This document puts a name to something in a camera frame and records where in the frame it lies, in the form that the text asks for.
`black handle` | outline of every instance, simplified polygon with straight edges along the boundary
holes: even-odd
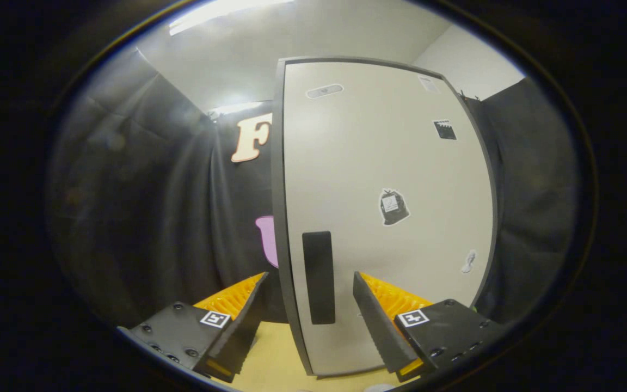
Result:
[[[335,323],[333,245],[330,231],[303,233],[302,243],[311,323]]]

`pink shape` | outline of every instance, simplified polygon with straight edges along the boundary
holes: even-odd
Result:
[[[277,265],[277,248],[274,243],[274,218],[271,215],[261,216],[256,219],[256,226],[261,229],[263,251],[266,253],[266,259],[275,268],[279,268]]]

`yellow floor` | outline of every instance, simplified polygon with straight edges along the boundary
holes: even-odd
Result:
[[[366,387],[375,384],[397,387],[401,383],[394,373],[388,373],[386,369],[319,380],[315,376],[307,376],[289,324],[261,322],[256,342],[243,363],[241,374],[236,375],[233,383],[222,384],[243,392],[363,392]]]

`ceiling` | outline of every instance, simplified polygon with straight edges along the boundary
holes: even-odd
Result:
[[[170,22],[136,45],[203,112],[272,99],[278,59],[339,55],[411,64],[450,26],[404,0],[294,0],[173,36]]]

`cabinet door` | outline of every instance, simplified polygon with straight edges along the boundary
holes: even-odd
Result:
[[[280,83],[281,146],[273,159],[284,164],[287,235],[276,240],[288,241],[289,257],[279,262],[291,269],[281,278],[293,287],[284,299],[296,302],[294,322],[314,374],[380,367],[353,274],[429,301],[473,304],[496,216],[482,142],[459,97],[436,77],[303,62],[285,65]],[[283,181],[282,173],[274,178]]]

